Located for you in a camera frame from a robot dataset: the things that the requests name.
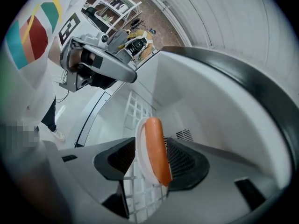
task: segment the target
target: floor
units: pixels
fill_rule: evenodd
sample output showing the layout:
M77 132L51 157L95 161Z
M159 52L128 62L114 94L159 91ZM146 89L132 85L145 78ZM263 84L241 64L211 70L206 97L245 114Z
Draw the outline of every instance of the floor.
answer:
M142 2L140 9L142 13L138 18L144 20L145 29L153 28L156 30L154 45L157 49L164 46L184 46L178 33L161 12L161 10L151 0L133 0Z

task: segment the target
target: hot dog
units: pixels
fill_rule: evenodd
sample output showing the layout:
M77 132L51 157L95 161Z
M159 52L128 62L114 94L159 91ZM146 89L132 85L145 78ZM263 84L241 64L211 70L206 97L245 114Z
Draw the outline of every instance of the hot dog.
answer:
M158 181L168 187L171 173L164 144L162 123L158 118L148 118L145 123L146 148L149 161Z

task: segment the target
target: cable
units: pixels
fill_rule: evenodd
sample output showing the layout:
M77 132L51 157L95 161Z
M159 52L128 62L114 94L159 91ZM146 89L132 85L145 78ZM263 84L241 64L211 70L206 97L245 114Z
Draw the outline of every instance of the cable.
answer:
M67 75L66 70L64 70L64 78L62 79L62 82L63 82L63 83L66 82L66 80L65 80L66 75Z
M56 104L63 102L68 97L69 93L70 93L70 91L67 91L67 94L63 99L56 99Z
M61 77L60 77L62 81L63 81L63 78L62 78L62 77L64 76L64 71L61 73Z
M89 65L87 65L87 64L84 63L84 62L79 62L79 65L84 65L84 66L86 66L86 67L89 67Z

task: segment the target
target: person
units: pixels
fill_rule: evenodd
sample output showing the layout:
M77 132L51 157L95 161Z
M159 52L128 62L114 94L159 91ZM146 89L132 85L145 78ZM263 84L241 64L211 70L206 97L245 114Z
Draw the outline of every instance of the person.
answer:
M152 51L153 48L153 37L156 35L156 30L153 28L150 28L148 31L144 31L142 29L137 30L136 32L131 32L128 35L128 41L137 38L137 37L144 37L147 40L147 47L144 49L144 51L139 55L141 59L145 59Z
M64 140L55 123L56 97L48 57L59 65L56 36L65 15L85 1L28 0L18 13L0 49L2 124L36 129L42 122L56 138Z

